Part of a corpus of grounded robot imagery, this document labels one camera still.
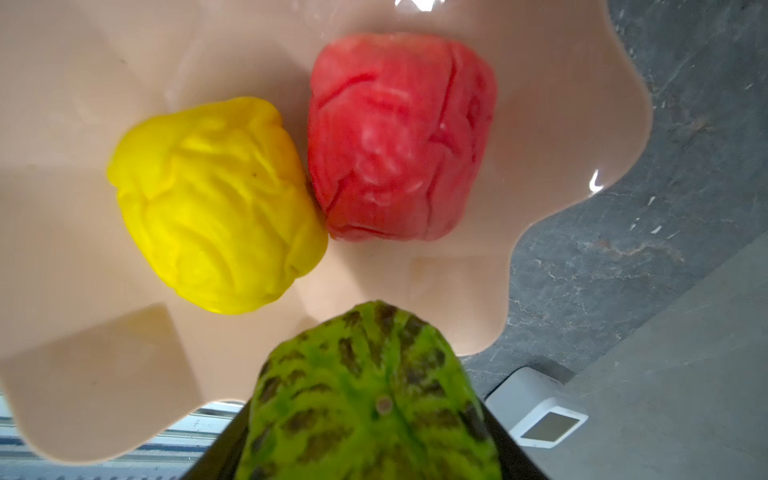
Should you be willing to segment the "green fake fruit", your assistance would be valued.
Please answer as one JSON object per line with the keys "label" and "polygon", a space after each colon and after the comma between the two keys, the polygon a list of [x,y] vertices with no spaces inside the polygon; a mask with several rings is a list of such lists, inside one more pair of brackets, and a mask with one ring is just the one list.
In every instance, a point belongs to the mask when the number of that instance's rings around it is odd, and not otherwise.
{"label": "green fake fruit", "polygon": [[480,401],[441,332],[384,301],[279,344],[239,479],[498,479]]}

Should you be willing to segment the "pink scalloped bowl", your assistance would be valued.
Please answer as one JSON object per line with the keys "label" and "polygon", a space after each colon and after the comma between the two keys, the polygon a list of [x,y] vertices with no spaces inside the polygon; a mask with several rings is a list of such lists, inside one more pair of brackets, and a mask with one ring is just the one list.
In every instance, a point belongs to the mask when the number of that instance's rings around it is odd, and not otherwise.
{"label": "pink scalloped bowl", "polygon": [[2,409],[109,460],[371,300],[479,353],[651,122],[604,1],[5,1]]}

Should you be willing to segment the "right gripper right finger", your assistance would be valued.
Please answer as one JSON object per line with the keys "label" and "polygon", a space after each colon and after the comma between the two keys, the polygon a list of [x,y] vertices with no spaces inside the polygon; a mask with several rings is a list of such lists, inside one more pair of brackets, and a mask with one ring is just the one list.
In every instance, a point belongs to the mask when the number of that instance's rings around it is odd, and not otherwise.
{"label": "right gripper right finger", "polygon": [[484,423],[493,439],[503,480],[548,480],[542,470],[525,454],[486,405],[480,402]]}

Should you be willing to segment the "red fake strawberry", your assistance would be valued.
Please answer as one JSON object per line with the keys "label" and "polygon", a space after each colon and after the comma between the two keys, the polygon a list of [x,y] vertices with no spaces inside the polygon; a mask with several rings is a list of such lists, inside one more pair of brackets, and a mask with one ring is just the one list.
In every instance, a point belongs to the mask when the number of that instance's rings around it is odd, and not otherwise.
{"label": "red fake strawberry", "polygon": [[434,241],[461,220],[498,97],[493,68],[452,40],[357,34],[310,77],[308,167],[330,235]]}

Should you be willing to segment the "yellow fake lemon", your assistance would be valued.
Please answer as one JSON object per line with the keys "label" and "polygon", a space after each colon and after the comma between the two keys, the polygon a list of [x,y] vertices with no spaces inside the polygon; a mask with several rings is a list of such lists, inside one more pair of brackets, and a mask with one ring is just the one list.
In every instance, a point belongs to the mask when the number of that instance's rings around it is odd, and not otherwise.
{"label": "yellow fake lemon", "polygon": [[153,272],[209,312],[278,300],[322,260],[328,234],[278,109],[238,97],[149,118],[107,168]]}

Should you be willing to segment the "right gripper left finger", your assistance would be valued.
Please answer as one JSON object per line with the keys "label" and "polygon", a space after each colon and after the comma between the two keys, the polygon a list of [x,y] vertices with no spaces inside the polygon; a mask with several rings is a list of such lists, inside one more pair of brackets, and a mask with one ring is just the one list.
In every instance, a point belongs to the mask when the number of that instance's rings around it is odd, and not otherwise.
{"label": "right gripper left finger", "polygon": [[180,480],[233,480],[237,471],[249,432],[251,401],[206,450],[202,457]]}

